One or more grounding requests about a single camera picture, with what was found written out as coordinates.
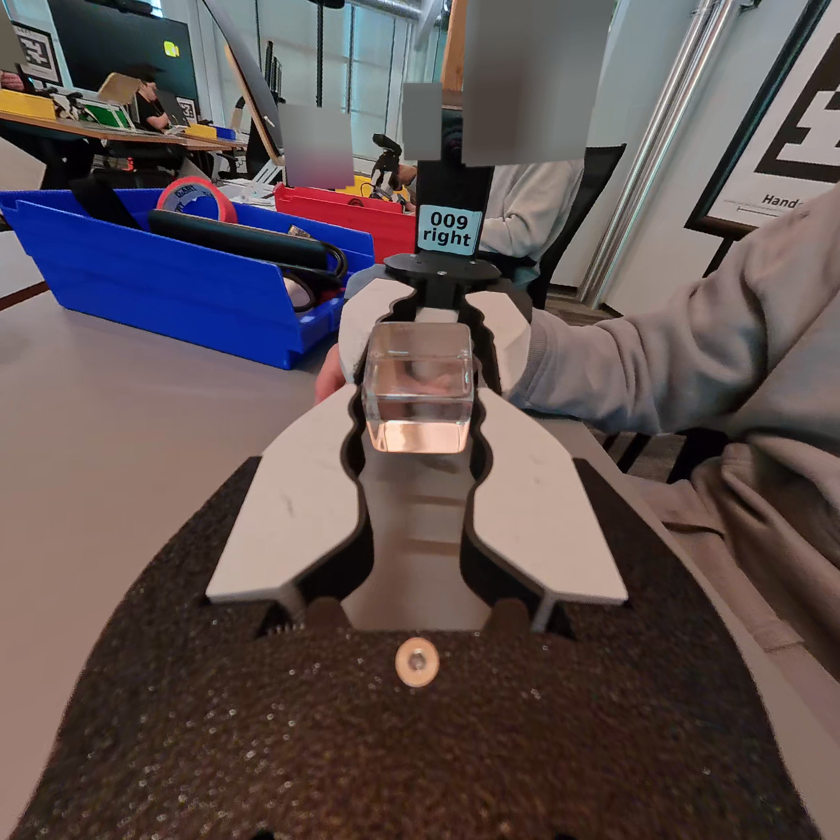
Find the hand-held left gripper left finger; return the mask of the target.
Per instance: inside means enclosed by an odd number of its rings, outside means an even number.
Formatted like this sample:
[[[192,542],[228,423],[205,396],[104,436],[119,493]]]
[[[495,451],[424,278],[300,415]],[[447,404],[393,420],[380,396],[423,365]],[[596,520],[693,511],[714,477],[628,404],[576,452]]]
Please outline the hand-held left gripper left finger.
[[[363,431],[360,390],[343,387],[265,449],[206,587],[208,601],[341,602],[362,586],[374,565],[360,482]]]

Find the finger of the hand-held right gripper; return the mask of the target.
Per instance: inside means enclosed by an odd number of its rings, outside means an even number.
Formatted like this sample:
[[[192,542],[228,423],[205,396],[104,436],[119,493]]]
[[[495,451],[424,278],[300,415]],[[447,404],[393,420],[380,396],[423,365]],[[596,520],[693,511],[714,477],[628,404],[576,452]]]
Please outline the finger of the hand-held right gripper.
[[[340,386],[357,385],[374,328],[384,322],[410,321],[417,310],[417,289],[398,280],[371,280],[343,304],[339,326]]]
[[[463,300],[463,323],[486,385],[509,395],[528,366],[532,336],[531,310],[505,290],[480,290]]]

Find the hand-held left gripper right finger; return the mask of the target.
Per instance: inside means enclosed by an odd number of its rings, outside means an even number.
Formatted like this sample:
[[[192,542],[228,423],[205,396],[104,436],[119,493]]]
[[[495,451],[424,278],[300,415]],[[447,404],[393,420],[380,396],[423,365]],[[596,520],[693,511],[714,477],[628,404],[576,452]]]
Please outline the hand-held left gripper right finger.
[[[466,533],[541,602],[624,604],[628,591],[569,451],[493,391],[476,394]]]

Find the clear colourless cube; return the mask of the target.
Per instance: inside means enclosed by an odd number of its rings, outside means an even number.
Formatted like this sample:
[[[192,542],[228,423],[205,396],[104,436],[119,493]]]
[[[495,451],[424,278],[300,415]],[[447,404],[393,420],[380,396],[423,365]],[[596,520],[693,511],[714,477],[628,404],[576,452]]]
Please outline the clear colourless cube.
[[[377,452],[449,456],[467,446],[475,398],[473,342],[459,322],[385,322],[371,332],[362,381]]]

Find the blue plastic bin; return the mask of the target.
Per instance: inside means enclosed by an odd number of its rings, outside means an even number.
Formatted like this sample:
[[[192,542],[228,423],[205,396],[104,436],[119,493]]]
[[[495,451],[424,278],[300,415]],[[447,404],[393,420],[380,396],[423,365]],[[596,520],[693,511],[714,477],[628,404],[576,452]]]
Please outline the blue plastic bin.
[[[340,327],[343,292],[298,313],[280,268],[155,235],[159,190],[118,190],[139,229],[69,191],[3,192],[2,214],[64,309],[290,370]]]

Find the person's right forearm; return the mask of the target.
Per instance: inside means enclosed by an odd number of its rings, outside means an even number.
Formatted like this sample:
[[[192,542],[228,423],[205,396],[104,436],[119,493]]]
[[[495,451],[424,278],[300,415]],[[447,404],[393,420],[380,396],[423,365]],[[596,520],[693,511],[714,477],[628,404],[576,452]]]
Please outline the person's right forearm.
[[[605,432],[837,437],[838,207],[835,186],[754,230],[660,310],[585,327],[537,312],[508,400]]]

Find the grey desk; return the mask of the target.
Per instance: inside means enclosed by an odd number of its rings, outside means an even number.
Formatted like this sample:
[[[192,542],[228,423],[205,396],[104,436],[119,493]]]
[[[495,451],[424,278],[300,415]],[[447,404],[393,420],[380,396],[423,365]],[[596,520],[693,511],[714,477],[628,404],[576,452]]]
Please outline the grey desk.
[[[2,312],[2,838],[809,838],[711,606],[595,471],[629,607],[481,632],[467,457],[363,473],[349,621],[204,590],[285,374],[63,310]]]

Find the person's right hand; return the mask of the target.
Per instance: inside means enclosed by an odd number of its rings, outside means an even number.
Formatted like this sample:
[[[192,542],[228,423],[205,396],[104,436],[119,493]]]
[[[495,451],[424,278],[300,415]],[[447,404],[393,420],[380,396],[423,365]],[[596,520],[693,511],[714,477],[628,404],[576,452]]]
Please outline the person's right hand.
[[[340,347],[336,343],[327,352],[322,367],[314,383],[314,405],[321,404],[331,395],[346,385],[341,358]]]

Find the red plastic bin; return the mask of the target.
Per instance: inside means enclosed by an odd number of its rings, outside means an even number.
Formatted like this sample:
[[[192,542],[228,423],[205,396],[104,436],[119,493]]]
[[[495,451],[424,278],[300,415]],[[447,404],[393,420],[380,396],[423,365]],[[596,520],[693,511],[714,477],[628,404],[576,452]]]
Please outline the red plastic bin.
[[[402,204],[282,184],[275,185],[274,198],[278,212],[371,235],[377,263],[416,252],[415,216]]]

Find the black office chair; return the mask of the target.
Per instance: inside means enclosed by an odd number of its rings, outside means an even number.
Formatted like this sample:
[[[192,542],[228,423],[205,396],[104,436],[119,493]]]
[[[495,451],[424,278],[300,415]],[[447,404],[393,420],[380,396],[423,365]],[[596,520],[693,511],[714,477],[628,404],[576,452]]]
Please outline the black office chair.
[[[595,202],[606,189],[626,148],[627,144],[622,143],[616,146],[593,146],[585,150],[581,183],[569,214],[558,236],[542,255],[538,276],[529,283],[527,288],[534,309],[545,309],[551,279],[561,257]]]

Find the person's grey hoodie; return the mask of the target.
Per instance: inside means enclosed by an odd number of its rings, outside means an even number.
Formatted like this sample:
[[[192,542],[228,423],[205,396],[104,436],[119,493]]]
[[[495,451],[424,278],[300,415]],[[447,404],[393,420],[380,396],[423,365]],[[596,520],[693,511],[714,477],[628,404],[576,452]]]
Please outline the person's grey hoodie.
[[[766,653],[838,681],[838,440],[752,434],[647,502]]]

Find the small black flat item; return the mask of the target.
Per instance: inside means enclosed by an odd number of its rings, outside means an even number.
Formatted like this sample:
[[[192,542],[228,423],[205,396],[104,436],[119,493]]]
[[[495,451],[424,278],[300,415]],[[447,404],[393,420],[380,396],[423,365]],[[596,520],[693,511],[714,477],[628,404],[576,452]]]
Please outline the small black flat item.
[[[91,218],[121,228],[149,232],[147,217],[133,212],[107,181],[94,177],[68,181],[74,199]]]

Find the dark computer monitor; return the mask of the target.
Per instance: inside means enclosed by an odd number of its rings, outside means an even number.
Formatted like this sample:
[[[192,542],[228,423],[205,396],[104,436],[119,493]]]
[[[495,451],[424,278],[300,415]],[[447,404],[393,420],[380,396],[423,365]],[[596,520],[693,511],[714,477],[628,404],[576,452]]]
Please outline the dark computer monitor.
[[[177,97],[198,101],[187,24],[138,12],[138,2],[48,1],[71,83],[98,90],[113,72],[152,77]]]

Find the yellow storage bin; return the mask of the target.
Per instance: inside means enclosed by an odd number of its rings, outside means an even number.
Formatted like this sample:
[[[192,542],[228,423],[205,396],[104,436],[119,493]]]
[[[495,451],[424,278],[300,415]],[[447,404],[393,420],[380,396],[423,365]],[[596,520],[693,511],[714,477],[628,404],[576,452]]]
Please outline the yellow storage bin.
[[[19,122],[57,122],[56,105],[49,96],[1,89],[2,119]]]

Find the square marker wall poster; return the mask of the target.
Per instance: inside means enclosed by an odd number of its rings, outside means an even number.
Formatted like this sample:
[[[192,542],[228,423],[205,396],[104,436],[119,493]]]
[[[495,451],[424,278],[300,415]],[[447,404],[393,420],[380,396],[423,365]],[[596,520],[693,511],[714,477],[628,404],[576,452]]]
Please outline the square marker wall poster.
[[[807,2],[686,229],[738,241],[839,179],[839,2]]]

